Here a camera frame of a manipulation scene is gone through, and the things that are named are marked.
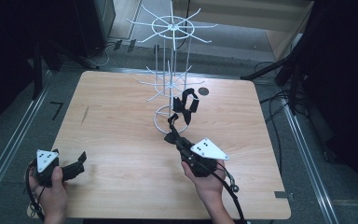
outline cord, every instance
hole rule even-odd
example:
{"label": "cord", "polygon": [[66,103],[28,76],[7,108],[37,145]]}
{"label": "cord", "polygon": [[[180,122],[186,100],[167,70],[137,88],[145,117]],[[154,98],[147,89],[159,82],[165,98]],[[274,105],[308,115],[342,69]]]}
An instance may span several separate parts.
{"label": "cord", "polygon": [[94,64],[95,66],[104,66],[104,65],[107,65],[107,63],[109,63],[109,60],[110,60],[110,57],[109,57],[109,54],[107,53],[107,50],[108,50],[109,48],[111,48],[112,46],[114,46],[114,45],[115,45],[115,44],[109,45],[109,46],[107,46],[107,47],[105,48],[105,50],[104,50],[104,53],[105,53],[105,55],[106,55],[106,62],[104,62],[104,63],[95,63],[95,62],[93,62],[93,61],[90,60],[90,59],[86,59],[86,60],[89,61],[90,63]]}
{"label": "cord", "polygon": [[[188,11],[190,10],[190,0],[188,0],[188,2],[187,2],[187,13],[186,13],[186,19],[188,18]],[[177,47],[176,49],[179,49],[179,48],[181,48],[184,44],[185,44],[185,42],[186,42],[186,38],[185,39],[183,39],[183,42],[182,42],[182,44],[179,46],[179,47]]]}
{"label": "cord", "polygon": [[272,112],[271,112],[271,103],[272,103],[272,100],[269,100],[269,116],[271,117],[271,122],[272,122],[272,127],[274,128],[274,131],[275,131],[275,135],[277,137],[277,141],[278,141],[278,153],[279,153],[279,173],[280,175],[282,175],[282,146],[281,146],[281,138],[278,134],[278,130],[277,130],[277,127],[276,127],[276,124],[275,124],[275,121],[274,121],[274,117],[272,116]]}
{"label": "cord", "polygon": [[[33,210],[33,213],[36,213],[39,216],[40,220],[44,221],[45,220],[45,215],[43,215],[42,208],[39,206],[39,203],[37,203],[34,200],[34,195],[32,194],[32,190],[31,190],[31,187],[30,187],[29,175],[30,175],[31,168],[34,167],[34,166],[36,166],[36,160],[31,161],[31,163],[27,167],[27,171],[25,172],[25,187],[26,187],[27,192],[28,192],[28,197],[30,198],[30,201],[31,201],[31,209]],[[39,202],[40,196],[43,193],[43,190],[45,190],[45,188],[43,188],[42,192],[39,194],[39,197],[38,197],[38,200],[37,200],[38,202]]]}

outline human hand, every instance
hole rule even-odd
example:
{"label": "human hand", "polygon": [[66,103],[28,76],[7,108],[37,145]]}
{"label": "human hand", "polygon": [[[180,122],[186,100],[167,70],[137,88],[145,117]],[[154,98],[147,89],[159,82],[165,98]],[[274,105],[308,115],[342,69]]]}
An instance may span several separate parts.
{"label": "human hand", "polygon": [[62,183],[62,168],[56,166],[51,175],[51,188],[40,186],[34,177],[34,167],[28,176],[30,188],[45,213],[45,224],[47,223],[64,223],[66,220],[66,211],[68,197],[66,195],[66,182]]}
{"label": "human hand", "polygon": [[[223,161],[217,162],[223,167],[225,166]],[[195,177],[185,161],[182,161],[182,167],[185,175],[194,183],[196,191],[204,203],[219,202],[222,200],[223,184],[215,176],[208,175],[206,177]],[[226,174],[222,170],[223,167],[220,167],[220,165],[217,164],[215,173],[224,180]]]}
{"label": "human hand", "polygon": [[[214,171],[222,180],[226,178],[226,173],[222,168],[225,166],[223,161],[217,161],[217,169]],[[195,177],[190,167],[185,161],[182,161],[182,167],[187,176],[196,187],[196,191],[204,203],[206,210],[211,216],[213,224],[234,223],[225,206],[223,205],[222,192],[223,183],[215,176]]]}

